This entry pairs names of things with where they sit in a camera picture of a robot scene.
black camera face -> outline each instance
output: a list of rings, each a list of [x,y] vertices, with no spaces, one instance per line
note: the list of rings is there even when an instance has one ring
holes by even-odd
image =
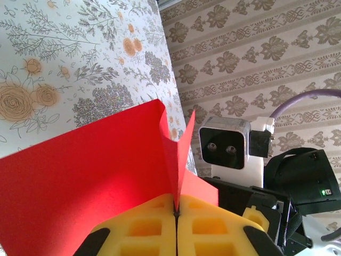
[[[206,163],[238,170],[244,168],[245,139],[240,132],[203,127],[199,136]]]

wallpaper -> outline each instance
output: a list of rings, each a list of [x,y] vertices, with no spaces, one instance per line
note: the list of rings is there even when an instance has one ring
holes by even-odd
[[[187,121],[196,110],[200,176],[210,175],[198,137],[210,116],[253,121],[301,92],[341,90],[340,0],[183,0],[161,17]],[[324,149],[341,183],[340,125],[339,99],[301,101],[278,118],[271,154]],[[341,227],[341,211],[317,217]]]
[[[154,0],[0,1],[0,157],[156,98],[178,140],[185,120]]]

folded red paper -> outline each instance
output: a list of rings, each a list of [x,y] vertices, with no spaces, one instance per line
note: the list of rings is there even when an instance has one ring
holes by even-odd
[[[185,168],[193,126],[192,116],[170,140],[154,100],[0,159],[0,244],[8,255],[70,256],[94,226],[159,195],[217,204]]]

cable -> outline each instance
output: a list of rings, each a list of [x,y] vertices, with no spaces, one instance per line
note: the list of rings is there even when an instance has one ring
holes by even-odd
[[[308,92],[303,92],[299,95],[296,95],[292,97],[291,99],[284,102],[282,105],[280,105],[272,114],[270,117],[277,119],[284,111],[286,111],[288,108],[290,108],[292,105],[296,104],[297,102],[305,99],[305,98],[311,98],[314,96],[333,96],[333,97],[339,97],[341,98],[341,90],[333,90],[333,89],[318,89],[318,90],[312,90]]]
[[[336,229],[333,233],[321,236],[323,242],[331,242],[341,238],[341,228]]]

damask wallpaper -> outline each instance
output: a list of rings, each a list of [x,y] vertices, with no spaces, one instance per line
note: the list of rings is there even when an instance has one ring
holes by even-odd
[[[301,92],[341,90],[340,0],[183,0],[161,17],[187,121],[196,110],[200,176],[210,175],[198,137],[210,116],[253,121]],[[278,118],[272,154],[324,149],[341,183],[340,125],[340,100],[301,101]],[[317,217],[341,227],[341,211]]]
[[[179,139],[185,120],[155,0],[0,1],[0,157],[156,98]]]

